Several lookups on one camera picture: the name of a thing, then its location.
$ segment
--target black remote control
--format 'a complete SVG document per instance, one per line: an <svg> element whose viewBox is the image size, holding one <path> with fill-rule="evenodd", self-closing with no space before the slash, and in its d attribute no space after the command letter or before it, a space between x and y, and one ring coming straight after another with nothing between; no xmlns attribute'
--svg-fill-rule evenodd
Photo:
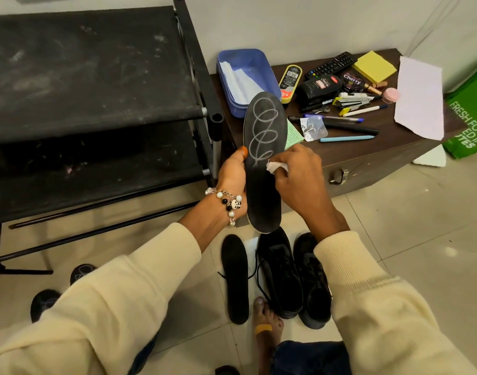
<svg viewBox="0 0 477 375"><path fill-rule="evenodd" d="M334 75L336 72L350 67L356 61L357 60L354 59L353 55L351 55L348 51L345 51L329 62L322 64L320 67L312 69L305 75L305 77L307 80L309 80L317 79L324 75Z"/></svg>

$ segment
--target bracelet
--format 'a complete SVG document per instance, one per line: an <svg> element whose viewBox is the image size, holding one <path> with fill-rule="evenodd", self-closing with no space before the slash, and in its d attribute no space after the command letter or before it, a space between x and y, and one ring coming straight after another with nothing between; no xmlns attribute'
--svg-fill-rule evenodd
<svg viewBox="0 0 477 375"><path fill-rule="evenodd" d="M227 206L228 216L230 217L230 222L227 226L234 227L236 219L235 212L233 211L233 209L239 209L241 207L242 196L233 196L230 192L226 192L225 190L217 190L216 188L209 187L205 190L205 195L209 195L210 193L215 193L216 197L221 199L221 203Z"/></svg>

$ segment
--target white wall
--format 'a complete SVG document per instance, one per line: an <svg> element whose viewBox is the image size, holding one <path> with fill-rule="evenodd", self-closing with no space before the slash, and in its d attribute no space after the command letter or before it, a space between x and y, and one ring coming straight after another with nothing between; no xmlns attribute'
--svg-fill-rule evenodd
<svg viewBox="0 0 477 375"><path fill-rule="evenodd" d="M263 50L271 64L396 47L441 66L449 89L477 67L477 0L186 0L204 57ZM171 5L172 0L0 0L0 14Z"/></svg>

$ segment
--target green bag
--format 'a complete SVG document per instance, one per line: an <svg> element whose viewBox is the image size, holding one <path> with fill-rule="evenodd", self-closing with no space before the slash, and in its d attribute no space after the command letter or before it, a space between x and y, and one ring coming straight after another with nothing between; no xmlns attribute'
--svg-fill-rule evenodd
<svg viewBox="0 0 477 375"><path fill-rule="evenodd" d="M456 159L473 155L477 152L477 72L451 93L446 101L468 128L446 141L444 147Z"/></svg>

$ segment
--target panda charm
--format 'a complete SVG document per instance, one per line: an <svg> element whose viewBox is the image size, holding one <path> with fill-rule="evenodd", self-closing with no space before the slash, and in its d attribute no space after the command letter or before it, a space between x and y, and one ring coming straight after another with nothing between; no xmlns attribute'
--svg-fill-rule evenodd
<svg viewBox="0 0 477 375"><path fill-rule="evenodd" d="M241 205L242 205L241 201L237 201L237 200L232 200L231 201L231 208L232 209L239 209Z"/></svg>

